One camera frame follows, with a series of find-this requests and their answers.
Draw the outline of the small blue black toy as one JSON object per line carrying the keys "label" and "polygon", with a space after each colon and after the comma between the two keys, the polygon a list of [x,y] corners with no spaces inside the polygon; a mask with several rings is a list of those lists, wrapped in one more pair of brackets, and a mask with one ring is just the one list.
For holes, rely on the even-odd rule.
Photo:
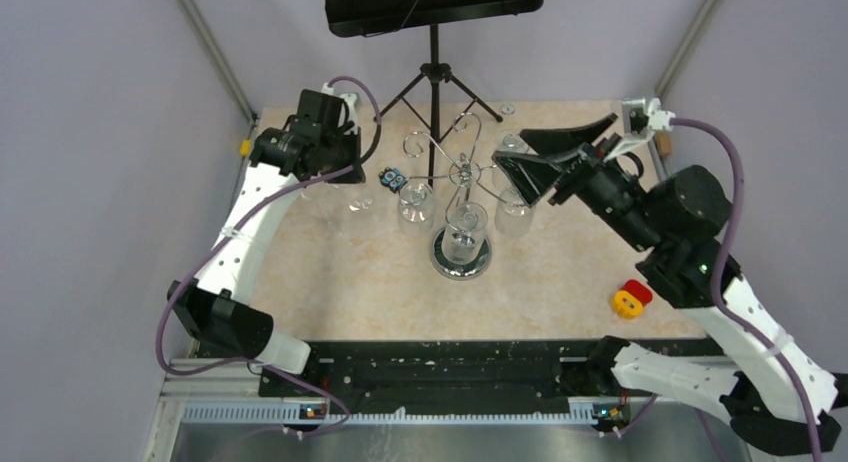
{"label": "small blue black toy", "polygon": [[398,194],[408,182],[408,178],[398,168],[392,167],[383,169],[378,175],[378,180],[382,187],[393,194]]}

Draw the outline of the ribbed wine glass right-front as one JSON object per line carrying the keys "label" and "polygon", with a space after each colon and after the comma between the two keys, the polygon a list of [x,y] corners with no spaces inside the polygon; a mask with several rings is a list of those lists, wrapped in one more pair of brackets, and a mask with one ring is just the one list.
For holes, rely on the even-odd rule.
{"label": "ribbed wine glass right-front", "polygon": [[535,209],[527,205],[514,188],[504,189],[495,213],[495,229],[509,237],[522,237],[530,232]]}

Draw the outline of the ribbed wine glass left-front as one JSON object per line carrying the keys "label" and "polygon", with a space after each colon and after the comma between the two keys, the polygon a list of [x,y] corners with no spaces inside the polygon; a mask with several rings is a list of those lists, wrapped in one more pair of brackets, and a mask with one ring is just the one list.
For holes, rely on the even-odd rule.
{"label": "ribbed wine glass left-front", "polygon": [[398,225],[409,236],[428,234],[434,225],[435,196],[427,182],[407,182],[399,191]]}

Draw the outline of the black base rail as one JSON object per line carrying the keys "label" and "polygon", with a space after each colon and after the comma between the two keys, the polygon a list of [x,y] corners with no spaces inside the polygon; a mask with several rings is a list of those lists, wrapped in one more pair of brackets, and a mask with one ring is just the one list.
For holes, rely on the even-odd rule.
{"label": "black base rail", "polygon": [[293,379],[245,362],[168,380],[187,422],[300,438],[377,425],[574,425],[616,436],[655,398],[597,381],[593,340],[318,342]]}

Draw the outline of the clear wine glass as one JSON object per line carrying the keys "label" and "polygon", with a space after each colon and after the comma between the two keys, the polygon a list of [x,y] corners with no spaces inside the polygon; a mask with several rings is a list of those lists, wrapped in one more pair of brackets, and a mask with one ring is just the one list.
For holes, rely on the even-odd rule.
{"label": "clear wine glass", "polygon": [[373,187],[368,183],[350,185],[345,195],[345,204],[350,212],[365,214],[373,207],[374,194]]}
{"label": "clear wine glass", "polygon": [[339,228],[337,210],[341,205],[343,195],[344,192],[340,185],[315,184],[303,190],[301,199],[311,217],[321,222],[326,229],[335,231]]}

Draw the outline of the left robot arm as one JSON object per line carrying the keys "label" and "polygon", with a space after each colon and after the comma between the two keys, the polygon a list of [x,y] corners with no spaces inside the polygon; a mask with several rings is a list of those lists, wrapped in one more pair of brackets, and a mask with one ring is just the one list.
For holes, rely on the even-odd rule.
{"label": "left robot arm", "polygon": [[307,182],[360,183],[361,129],[357,96],[330,87],[305,89],[280,128],[255,139],[236,201],[207,259],[168,291],[186,332],[223,357],[276,367],[297,395],[319,386],[310,346],[251,307],[255,281],[270,243]]}

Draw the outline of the yellow red toy block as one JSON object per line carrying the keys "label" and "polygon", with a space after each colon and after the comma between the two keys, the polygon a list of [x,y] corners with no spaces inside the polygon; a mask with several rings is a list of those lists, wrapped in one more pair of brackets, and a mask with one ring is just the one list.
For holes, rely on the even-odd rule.
{"label": "yellow red toy block", "polygon": [[611,310],[620,318],[632,320],[639,317],[654,300],[653,291],[636,279],[628,279],[612,296]]}

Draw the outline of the clear wine glass back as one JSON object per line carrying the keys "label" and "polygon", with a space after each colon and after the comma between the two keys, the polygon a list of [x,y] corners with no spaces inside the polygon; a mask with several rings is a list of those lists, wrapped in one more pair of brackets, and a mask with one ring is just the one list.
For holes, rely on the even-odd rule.
{"label": "clear wine glass back", "polygon": [[345,195],[345,204],[350,212],[365,214],[373,207],[374,194],[373,187],[368,183],[350,185]]}

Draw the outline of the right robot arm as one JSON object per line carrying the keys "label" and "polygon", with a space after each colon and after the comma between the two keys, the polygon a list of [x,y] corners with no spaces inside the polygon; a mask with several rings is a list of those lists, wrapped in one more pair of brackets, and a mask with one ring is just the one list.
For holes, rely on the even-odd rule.
{"label": "right robot arm", "polygon": [[739,154],[718,128],[674,115],[647,119],[649,131],[693,128],[725,149],[733,191],[692,165],[651,189],[626,172],[628,140],[610,134],[611,118],[564,129],[526,129],[525,153],[496,151],[495,165],[521,200],[583,202],[633,249],[648,286],[700,326],[731,360],[711,368],[650,351],[622,338],[598,341],[586,362],[596,392],[643,391],[712,415],[748,445],[778,457],[831,451],[841,432],[833,411],[847,404],[847,377],[816,364],[756,297],[730,248],[744,202]]}

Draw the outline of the ribbed wine glass upper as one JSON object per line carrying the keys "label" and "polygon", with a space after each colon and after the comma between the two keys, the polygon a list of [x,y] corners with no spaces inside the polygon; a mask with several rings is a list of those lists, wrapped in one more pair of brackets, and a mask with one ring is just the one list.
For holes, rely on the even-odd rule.
{"label": "ribbed wine glass upper", "polygon": [[492,160],[500,165],[502,162],[510,161],[517,155],[530,153],[529,145],[516,133],[506,133],[497,143]]}

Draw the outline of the black music stand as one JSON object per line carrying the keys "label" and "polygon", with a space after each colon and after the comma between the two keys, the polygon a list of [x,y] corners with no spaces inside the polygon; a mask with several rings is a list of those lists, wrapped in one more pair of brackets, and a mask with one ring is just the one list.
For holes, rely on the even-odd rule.
{"label": "black music stand", "polygon": [[440,59],[440,27],[501,16],[518,16],[539,10],[544,0],[324,0],[325,15],[330,32],[339,38],[372,38],[426,27],[429,30],[430,60],[420,66],[419,73],[381,111],[382,118],[398,103],[408,104],[407,95],[419,83],[427,80],[431,87],[430,118],[420,121],[428,134],[441,142],[445,132],[440,121],[440,87],[453,84],[468,98],[469,109],[479,107],[494,121],[501,123],[502,114],[495,111],[454,73],[450,64]]}

